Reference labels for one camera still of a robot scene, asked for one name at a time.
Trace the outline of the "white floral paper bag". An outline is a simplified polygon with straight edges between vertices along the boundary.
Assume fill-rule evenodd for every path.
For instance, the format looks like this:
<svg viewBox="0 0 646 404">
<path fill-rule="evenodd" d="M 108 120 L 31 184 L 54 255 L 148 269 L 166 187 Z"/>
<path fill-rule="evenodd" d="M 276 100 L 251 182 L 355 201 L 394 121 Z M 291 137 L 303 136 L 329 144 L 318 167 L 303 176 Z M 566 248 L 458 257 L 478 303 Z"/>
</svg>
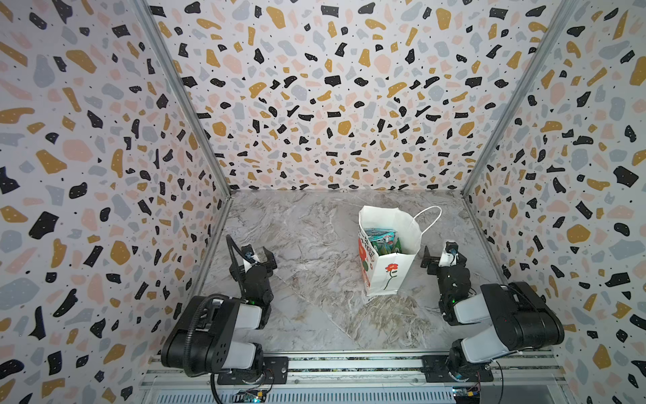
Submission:
<svg viewBox="0 0 646 404">
<path fill-rule="evenodd" d="M 368 297 L 394 295 L 422 247 L 422 237 L 442 216 L 436 205 L 410 215 L 398 208 L 365 205 L 358 214 L 358 255 Z M 368 228 L 396 231 L 401 254 L 379 256 L 365 233 Z"/>
</svg>

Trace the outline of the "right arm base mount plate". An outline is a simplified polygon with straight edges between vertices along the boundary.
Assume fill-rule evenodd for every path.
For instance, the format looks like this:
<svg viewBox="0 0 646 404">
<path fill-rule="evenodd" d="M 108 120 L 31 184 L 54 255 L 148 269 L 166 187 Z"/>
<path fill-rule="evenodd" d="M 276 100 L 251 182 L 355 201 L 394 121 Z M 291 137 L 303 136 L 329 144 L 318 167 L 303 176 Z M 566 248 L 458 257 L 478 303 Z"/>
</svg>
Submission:
<svg viewBox="0 0 646 404">
<path fill-rule="evenodd" d="M 422 374 L 428 383 L 493 382 L 488 364 L 471 364 L 451 355 L 422 356 Z"/>
</svg>

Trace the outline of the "teal Fox's mint candy bag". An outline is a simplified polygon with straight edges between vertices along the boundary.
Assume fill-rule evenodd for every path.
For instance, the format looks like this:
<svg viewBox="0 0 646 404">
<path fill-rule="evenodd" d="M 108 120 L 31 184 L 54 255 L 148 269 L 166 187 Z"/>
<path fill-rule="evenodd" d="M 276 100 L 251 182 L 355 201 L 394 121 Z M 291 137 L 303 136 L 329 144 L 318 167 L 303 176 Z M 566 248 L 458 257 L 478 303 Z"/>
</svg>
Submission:
<svg viewBox="0 0 646 404">
<path fill-rule="evenodd" d="M 393 229 L 368 228 L 368 229 L 365 229 L 364 231 L 368 237 L 368 240 L 371 243 L 378 242 L 378 243 L 391 244 L 396 239 L 396 231 Z"/>
</svg>

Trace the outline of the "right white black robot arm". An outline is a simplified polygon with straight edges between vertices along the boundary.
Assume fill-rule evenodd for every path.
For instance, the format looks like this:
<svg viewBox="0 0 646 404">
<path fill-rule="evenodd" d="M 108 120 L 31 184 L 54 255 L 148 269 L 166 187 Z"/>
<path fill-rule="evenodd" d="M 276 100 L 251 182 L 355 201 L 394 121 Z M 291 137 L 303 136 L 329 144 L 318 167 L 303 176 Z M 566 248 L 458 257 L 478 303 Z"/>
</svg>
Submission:
<svg viewBox="0 0 646 404">
<path fill-rule="evenodd" d="M 437 279 L 438 309 L 451 326 L 489 322 L 472 337 L 454 341 L 445 367 L 457 381 L 485 380 L 487 367 L 525 349 L 561 344 L 565 329 L 557 315 L 526 282 L 472 287 L 467 258 L 457 242 L 446 242 L 439 256 L 424 249 L 421 267 Z"/>
</svg>

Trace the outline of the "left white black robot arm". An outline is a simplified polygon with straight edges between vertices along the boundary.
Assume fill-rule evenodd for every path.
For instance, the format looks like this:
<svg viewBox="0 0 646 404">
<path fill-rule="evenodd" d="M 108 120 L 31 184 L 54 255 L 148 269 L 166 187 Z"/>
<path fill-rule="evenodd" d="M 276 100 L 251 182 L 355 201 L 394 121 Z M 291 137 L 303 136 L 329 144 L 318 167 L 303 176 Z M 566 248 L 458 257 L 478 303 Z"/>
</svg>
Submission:
<svg viewBox="0 0 646 404">
<path fill-rule="evenodd" d="M 239 297 L 194 296 L 161 349 L 161 364 L 188 377 L 234 373 L 253 382 L 262 376 L 263 351 L 258 343 L 238 342 L 237 330 L 263 329 L 271 316 L 274 293 L 269 279 L 277 269 L 274 254 L 247 245 L 230 249 L 230 273 Z"/>
</svg>

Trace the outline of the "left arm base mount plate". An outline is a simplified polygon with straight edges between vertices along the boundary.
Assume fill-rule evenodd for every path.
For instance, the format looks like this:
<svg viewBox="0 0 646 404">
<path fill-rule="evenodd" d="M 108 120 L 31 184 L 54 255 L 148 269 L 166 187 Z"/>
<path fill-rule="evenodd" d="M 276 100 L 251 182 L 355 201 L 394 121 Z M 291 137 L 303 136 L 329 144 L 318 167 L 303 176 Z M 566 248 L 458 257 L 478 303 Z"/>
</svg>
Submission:
<svg viewBox="0 0 646 404">
<path fill-rule="evenodd" d="M 265 357 L 248 370 L 227 370 L 217 376 L 219 385 L 285 385 L 289 373 L 287 356 Z"/>
</svg>

